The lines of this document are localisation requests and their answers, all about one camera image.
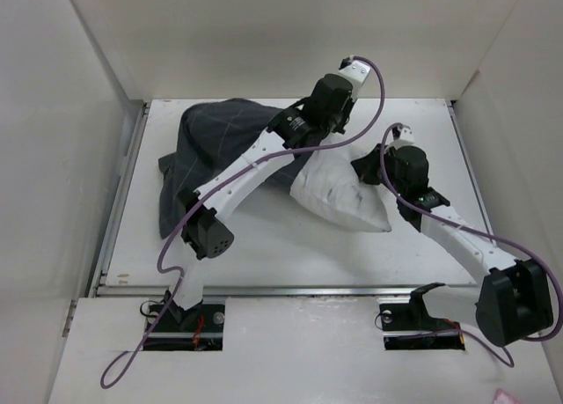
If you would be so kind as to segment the white pillow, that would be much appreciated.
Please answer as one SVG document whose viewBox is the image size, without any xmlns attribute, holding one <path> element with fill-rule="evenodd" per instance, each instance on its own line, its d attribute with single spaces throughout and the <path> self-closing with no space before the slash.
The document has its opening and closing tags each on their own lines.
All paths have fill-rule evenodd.
<svg viewBox="0 0 563 404">
<path fill-rule="evenodd" d="M 355 145 L 314 151 L 297 173 L 289 195 L 311 213 L 349 231 L 386 233 L 391 224 L 376 187 L 361 183 L 352 162 Z"/>
</svg>

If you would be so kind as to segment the dark grey checked pillowcase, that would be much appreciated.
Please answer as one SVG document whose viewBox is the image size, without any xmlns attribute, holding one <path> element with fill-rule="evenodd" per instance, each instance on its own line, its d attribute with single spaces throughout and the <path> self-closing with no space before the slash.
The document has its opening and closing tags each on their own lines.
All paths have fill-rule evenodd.
<svg viewBox="0 0 563 404">
<path fill-rule="evenodd" d="M 194 191 L 222 172 L 250 148 L 280 111 L 249 99 L 205 102 L 184 111 L 176 150 L 158 160 L 163 176 L 158 216 L 162 239 L 180 220 L 177 193 L 185 188 Z"/>
</svg>

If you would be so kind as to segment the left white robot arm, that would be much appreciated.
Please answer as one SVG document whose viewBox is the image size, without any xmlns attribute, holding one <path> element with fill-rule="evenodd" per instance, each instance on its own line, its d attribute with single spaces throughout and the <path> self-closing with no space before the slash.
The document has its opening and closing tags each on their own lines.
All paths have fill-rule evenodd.
<svg viewBox="0 0 563 404">
<path fill-rule="evenodd" d="M 359 87 L 339 71 L 284 109 L 249 99 L 188 108 L 176 150 L 158 161 L 159 231 L 166 245 L 181 239 L 196 261 L 226 252 L 234 235 L 225 222 L 236 207 L 273 174 L 304 164 L 330 134 L 343 132 Z"/>
</svg>

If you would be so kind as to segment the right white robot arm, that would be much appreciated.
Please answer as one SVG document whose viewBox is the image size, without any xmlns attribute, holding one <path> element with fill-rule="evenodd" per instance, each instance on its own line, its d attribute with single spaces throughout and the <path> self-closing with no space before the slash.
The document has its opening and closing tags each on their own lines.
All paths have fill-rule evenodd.
<svg viewBox="0 0 563 404">
<path fill-rule="evenodd" d="M 429 184 L 426 153 L 395 141 L 378 144 L 353 161 L 359 180 L 384 186 L 399 214 L 416 231 L 441 246 L 478 285 L 469 304 L 469 322 L 495 346 L 551 340 L 562 329 L 562 289 L 533 252 L 520 260 L 498 247 L 502 238 L 471 228 L 450 201 Z"/>
</svg>

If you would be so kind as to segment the pink object at corner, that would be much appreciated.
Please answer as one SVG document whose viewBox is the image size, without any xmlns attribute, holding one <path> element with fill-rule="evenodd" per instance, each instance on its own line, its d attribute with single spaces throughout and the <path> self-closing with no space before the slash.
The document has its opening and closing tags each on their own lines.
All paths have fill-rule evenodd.
<svg viewBox="0 0 563 404">
<path fill-rule="evenodd" d="M 493 404 L 520 404 L 520 401 L 511 393 L 499 388 L 494 394 Z"/>
</svg>

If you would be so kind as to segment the aluminium right rail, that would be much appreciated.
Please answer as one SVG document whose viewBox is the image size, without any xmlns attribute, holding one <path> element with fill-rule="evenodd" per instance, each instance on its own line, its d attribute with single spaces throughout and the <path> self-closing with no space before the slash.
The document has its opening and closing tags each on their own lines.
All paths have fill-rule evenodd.
<svg viewBox="0 0 563 404">
<path fill-rule="evenodd" d="M 460 149 L 461 149 L 461 153 L 462 153 L 462 156 L 463 156 L 463 159 L 464 159 L 464 164 L 465 164 L 465 167 L 466 167 L 467 172 L 469 174 L 470 182 L 472 184 L 472 191 L 473 191 L 473 193 L 476 197 L 476 201 L 477 201 L 477 204 L 478 204 L 478 207 L 479 207 L 480 219 L 482 220 L 482 224 L 484 226 L 485 231 L 487 233 L 490 233 L 491 232 L 490 220 L 489 220 L 488 214 L 486 212 L 485 205 L 483 203 L 483 198 L 482 198 L 482 195 L 480 193 L 479 184 L 478 184 L 477 179 L 475 177 L 475 173 L 474 173 L 473 168 L 472 168 L 472 163 L 471 163 L 467 148 L 465 147 L 464 139 L 462 138 L 462 133 L 461 133 L 461 130 L 459 128 L 459 124 L 458 124 L 458 121 L 457 121 L 457 115 L 456 115 L 456 112 L 455 112 L 455 104 L 456 104 L 455 100 L 447 100 L 446 101 L 446 105 L 447 105 L 447 108 L 449 110 L 452 126 L 453 126 L 454 132 L 456 134 L 458 144 L 459 144 Z"/>
</svg>

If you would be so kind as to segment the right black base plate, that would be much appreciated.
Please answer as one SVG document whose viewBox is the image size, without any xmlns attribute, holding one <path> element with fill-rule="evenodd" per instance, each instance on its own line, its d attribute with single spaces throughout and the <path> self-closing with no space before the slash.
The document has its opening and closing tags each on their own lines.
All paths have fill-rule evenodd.
<svg viewBox="0 0 563 404">
<path fill-rule="evenodd" d="M 460 350 L 465 351 L 460 324 L 428 313 L 423 298 L 444 283 L 431 283 L 412 290 L 409 297 L 388 297 L 378 300 L 379 313 L 374 320 L 380 321 L 384 349 L 387 351 L 409 350 Z"/>
</svg>

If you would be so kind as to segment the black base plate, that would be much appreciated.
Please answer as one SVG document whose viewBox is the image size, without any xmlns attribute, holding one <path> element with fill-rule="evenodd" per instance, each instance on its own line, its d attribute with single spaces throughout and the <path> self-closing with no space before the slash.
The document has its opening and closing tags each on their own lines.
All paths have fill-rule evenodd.
<svg viewBox="0 0 563 404">
<path fill-rule="evenodd" d="M 178 322 L 172 306 L 144 341 L 143 351 L 221 351 L 225 303 L 200 303 L 181 315 Z"/>
<path fill-rule="evenodd" d="M 465 351 L 460 324 L 428 313 L 423 298 L 444 283 L 431 283 L 412 290 L 409 297 L 388 297 L 378 300 L 379 313 L 374 320 L 380 321 L 384 349 L 387 351 L 409 350 L 460 350 Z"/>
</svg>

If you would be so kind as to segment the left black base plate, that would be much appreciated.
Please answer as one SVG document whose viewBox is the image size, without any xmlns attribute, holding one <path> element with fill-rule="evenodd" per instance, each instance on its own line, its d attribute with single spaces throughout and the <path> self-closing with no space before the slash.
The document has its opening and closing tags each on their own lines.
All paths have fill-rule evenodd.
<svg viewBox="0 0 563 404">
<path fill-rule="evenodd" d="M 225 303 L 200 303 L 181 315 L 178 322 L 172 306 L 144 341 L 143 351 L 221 351 Z"/>
</svg>

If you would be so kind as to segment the aluminium front rail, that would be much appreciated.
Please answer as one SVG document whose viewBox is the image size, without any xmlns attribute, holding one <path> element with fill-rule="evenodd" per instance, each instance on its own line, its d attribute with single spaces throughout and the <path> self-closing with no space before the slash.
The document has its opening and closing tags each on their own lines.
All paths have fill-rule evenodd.
<svg viewBox="0 0 563 404">
<path fill-rule="evenodd" d="M 394 287 L 221 287 L 208 286 L 203 289 L 204 297 L 375 297 L 408 296 L 414 285 Z M 162 297 L 162 286 L 110 287 L 100 285 L 92 288 L 89 297 Z"/>
</svg>

